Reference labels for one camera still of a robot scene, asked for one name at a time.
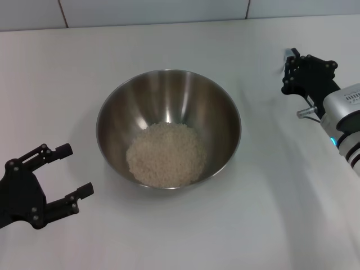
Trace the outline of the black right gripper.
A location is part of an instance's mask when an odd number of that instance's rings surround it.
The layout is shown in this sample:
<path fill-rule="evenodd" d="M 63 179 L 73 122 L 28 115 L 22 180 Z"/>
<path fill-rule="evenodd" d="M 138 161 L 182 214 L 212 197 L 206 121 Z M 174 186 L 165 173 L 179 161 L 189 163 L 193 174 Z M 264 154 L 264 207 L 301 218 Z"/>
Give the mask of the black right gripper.
<path fill-rule="evenodd" d="M 316 115 L 324 115 L 325 97 L 340 89 L 334 81 L 337 67 L 335 61 L 304 56 L 296 48 L 290 48 L 286 51 L 281 92 L 301 96 L 311 107 L 317 108 Z"/>

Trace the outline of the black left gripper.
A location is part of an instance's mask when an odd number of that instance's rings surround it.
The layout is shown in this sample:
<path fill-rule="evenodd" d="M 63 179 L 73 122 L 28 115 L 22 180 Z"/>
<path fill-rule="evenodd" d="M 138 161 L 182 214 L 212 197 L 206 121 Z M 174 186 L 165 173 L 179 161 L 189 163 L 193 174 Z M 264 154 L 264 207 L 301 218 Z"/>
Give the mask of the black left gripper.
<path fill-rule="evenodd" d="M 45 164 L 72 154 L 69 143 L 55 150 L 43 143 L 22 157 L 6 163 L 1 179 L 1 228 L 24 221 L 39 230 L 45 222 L 54 222 L 79 213 L 78 200 L 93 195 L 91 182 L 62 199 L 46 204 L 46 196 L 33 173 Z"/>

